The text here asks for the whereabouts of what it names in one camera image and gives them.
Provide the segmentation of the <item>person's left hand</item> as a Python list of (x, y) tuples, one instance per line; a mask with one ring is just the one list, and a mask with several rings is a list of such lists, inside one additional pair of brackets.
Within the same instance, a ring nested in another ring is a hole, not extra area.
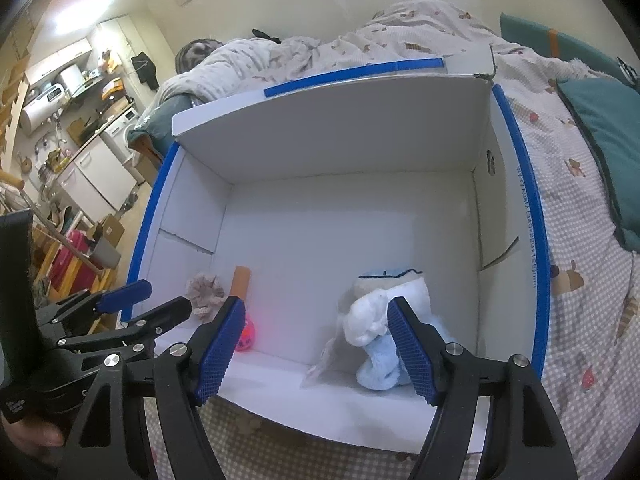
[(49, 467), (60, 464), (65, 436), (58, 426), (37, 417), (8, 422), (1, 416), (1, 422), (9, 440), (22, 453)]

